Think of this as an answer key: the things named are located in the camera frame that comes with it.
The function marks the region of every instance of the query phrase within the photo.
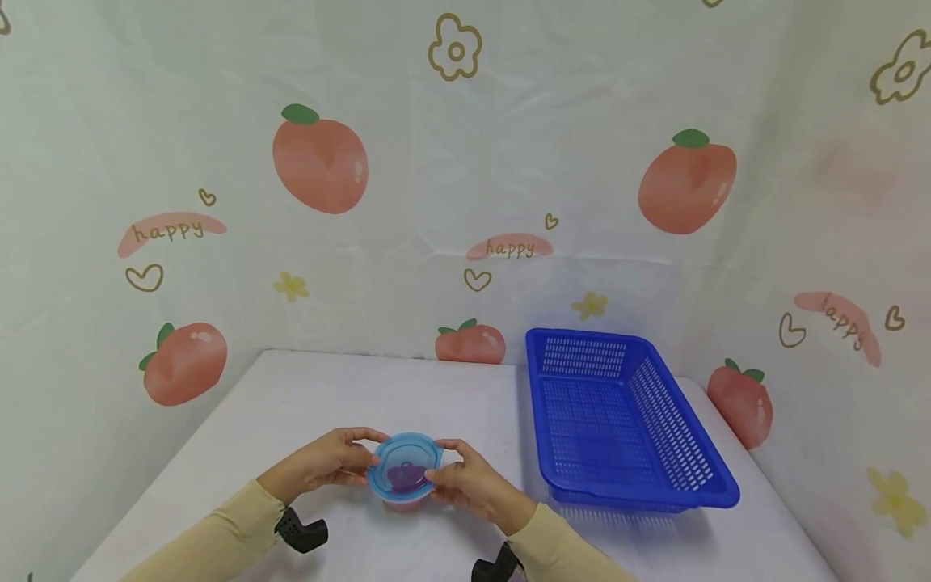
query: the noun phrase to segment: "blue lid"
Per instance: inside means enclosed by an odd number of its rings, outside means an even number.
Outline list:
[[[381,463],[369,468],[369,486],[391,503],[407,503],[426,497],[433,483],[424,475],[438,469],[443,451],[427,435],[402,432],[375,449]]]

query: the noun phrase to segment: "wall backdrop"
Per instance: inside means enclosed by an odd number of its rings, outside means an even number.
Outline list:
[[[2,0],[0,578],[266,348],[534,326],[652,340],[844,582],[931,578],[929,71],[919,0]]]

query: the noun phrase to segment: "blue plastic basket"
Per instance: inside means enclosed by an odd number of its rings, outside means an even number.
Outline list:
[[[679,513],[740,489],[659,352],[631,335],[534,329],[540,471],[560,503]]]

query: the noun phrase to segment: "table surface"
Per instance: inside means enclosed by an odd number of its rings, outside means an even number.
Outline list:
[[[677,380],[739,483],[740,503],[670,517],[565,512],[576,531],[644,582],[836,582],[701,387]],[[268,351],[73,580],[117,580],[249,479],[336,426],[465,439],[546,500],[524,367]],[[468,580],[475,560],[493,561],[503,541],[487,523],[432,503],[412,516],[386,513],[367,489],[324,488],[294,508],[304,522],[326,519],[329,543],[306,555],[278,543],[239,580]]]

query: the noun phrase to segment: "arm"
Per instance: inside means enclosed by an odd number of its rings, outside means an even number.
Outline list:
[[[221,582],[240,575],[275,544],[275,526],[298,495],[323,485],[365,486],[366,470],[378,459],[355,441],[387,438],[371,428],[325,434],[250,481],[121,582]]]
[[[624,568],[593,548],[552,509],[534,501],[498,474],[461,440],[438,440],[463,461],[426,476],[435,498],[468,508],[498,526],[529,582],[636,582]]]
[[[275,544],[285,505],[251,480],[219,508],[142,562],[122,582],[230,580]]]
[[[529,582],[636,582],[543,504],[536,507],[530,522],[507,541],[523,564]]]

